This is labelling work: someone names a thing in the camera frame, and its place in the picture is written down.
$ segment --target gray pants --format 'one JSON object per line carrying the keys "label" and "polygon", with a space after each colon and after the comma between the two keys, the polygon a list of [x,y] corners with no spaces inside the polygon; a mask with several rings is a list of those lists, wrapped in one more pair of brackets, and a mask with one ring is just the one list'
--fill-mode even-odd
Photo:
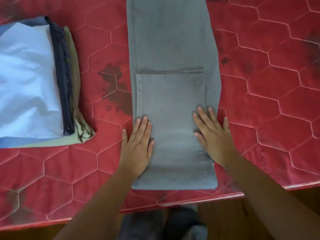
{"label": "gray pants", "polygon": [[205,240],[207,227],[198,214],[185,207],[173,208],[163,226],[161,210],[128,214],[124,217],[118,240]]}

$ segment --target hand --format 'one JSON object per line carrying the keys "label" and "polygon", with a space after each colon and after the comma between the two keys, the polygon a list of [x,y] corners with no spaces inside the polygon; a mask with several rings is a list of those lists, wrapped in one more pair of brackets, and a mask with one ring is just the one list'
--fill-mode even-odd
{"label": "hand", "polygon": [[121,156],[119,169],[135,180],[148,166],[155,141],[149,143],[151,122],[146,116],[138,118],[128,141],[127,132],[122,132]]}
{"label": "hand", "polygon": [[239,155],[239,152],[234,146],[227,117],[224,118],[222,128],[212,108],[208,110],[211,119],[201,107],[198,107],[198,112],[202,120],[196,113],[193,113],[194,121],[202,133],[195,132],[194,134],[209,156],[222,167],[225,167],[226,161]]}

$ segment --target beige folded garment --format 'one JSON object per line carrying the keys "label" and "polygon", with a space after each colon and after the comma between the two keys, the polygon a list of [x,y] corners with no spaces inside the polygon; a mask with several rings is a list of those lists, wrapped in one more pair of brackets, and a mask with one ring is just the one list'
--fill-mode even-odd
{"label": "beige folded garment", "polygon": [[29,148],[29,147],[55,147],[55,146],[66,146],[77,143],[84,143],[87,140],[90,140],[94,137],[94,130],[88,125],[88,123],[83,118],[81,112],[79,111],[79,94],[81,87],[80,80],[80,69],[79,69],[79,61],[78,54],[73,42],[70,30],[68,27],[64,28],[66,32],[67,44],[70,51],[71,57],[71,79],[72,79],[72,92],[73,99],[71,101],[71,107],[74,109],[73,118],[75,123],[75,133],[70,136],[64,136],[57,139],[48,140],[41,143],[33,143],[28,145],[18,146],[18,148]]}

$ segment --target person's left hand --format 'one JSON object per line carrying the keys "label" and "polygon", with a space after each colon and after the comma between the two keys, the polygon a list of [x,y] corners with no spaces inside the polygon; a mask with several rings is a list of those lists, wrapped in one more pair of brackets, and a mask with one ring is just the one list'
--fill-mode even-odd
{"label": "person's left hand", "polygon": [[127,132],[122,132],[121,156],[119,169],[136,179],[148,166],[155,141],[150,140],[151,122],[144,116],[136,120],[128,141]]}

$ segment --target finger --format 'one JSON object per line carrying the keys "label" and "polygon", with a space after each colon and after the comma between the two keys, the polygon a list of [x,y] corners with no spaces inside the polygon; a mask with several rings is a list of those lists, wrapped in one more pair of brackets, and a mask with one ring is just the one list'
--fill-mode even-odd
{"label": "finger", "polygon": [[141,143],[145,144],[145,145],[148,145],[149,143],[149,140],[150,140],[150,133],[151,133],[151,122],[149,121],[148,124],[146,125],[146,130],[142,136],[142,139],[141,139]]}
{"label": "finger", "polygon": [[217,120],[217,117],[214,115],[214,110],[213,110],[211,107],[209,107],[209,108],[208,108],[208,111],[209,111],[209,115],[210,115],[210,118],[211,118],[213,124],[214,124],[215,126],[217,126],[218,128],[220,128],[221,125],[219,124],[219,122],[218,122],[218,120]]}
{"label": "finger", "polygon": [[199,130],[203,135],[206,135],[209,132],[209,128],[203,123],[203,121],[198,117],[196,113],[193,113],[193,119],[195,124],[198,126]]}
{"label": "finger", "polygon": [[223,130],[231,135],[231,131],[229,129],[229,121],[227,117],[223,118]]}
{"label": "finger", "polygon": [[135,137],[134,141],[136,141],[138,143],[141,142],[141,139],[143,137],[144,131],[146,130],[146,127],[147,127],[147,122],[148,122],[148,118],[146,116],[144,116],[142,118],[141,125],[140,125],[140,127],[138,129],[138,132],[136,134],[136,137]]}
{"label": "finger", "polygon": [[195,132],[194,135],[197,137],[197,139],[200,142],[200,144],[202,145],[202,147],[206,150],[207,149],[207,143],[206,143],[206,140],[203,137],[203,135],[201,135],[198,132]]}
{"label": "finger", "polygon": [[122,130],[122,146],[128,143],[128,135],[126,129]]}
{"label": "finger", "polygon": [[148,151],[147,151],[148,163],[150,162],[150,159],[152,157],[154,145],[155,145],[155,141],[154,140],[150,141],[150,143],[148,145]]}
{"label": "finger", "polygon": [[139,129],[140,123],[141,123],[141,119],[138,118],[138,119],[136,120],[135,125],[134,125],[134,128],[133,128],[133,131],[132,131],[132,134],[131,134],[131,136],[130,136],[129,141],[134,141],[134,139],[136,138],[136,134],[137,134],[137,131],[138,131],[138,129]]}
{"label": "finger", "polygon": [[199,112],[201,119],[203,120],[203,122],[206,124],[206,126],[210,130],[216,129],[213,122],[210,120],[210,118],[206,115],[206,113],[203,111],[203,109],[200,106],[198,107],[198,112]]}

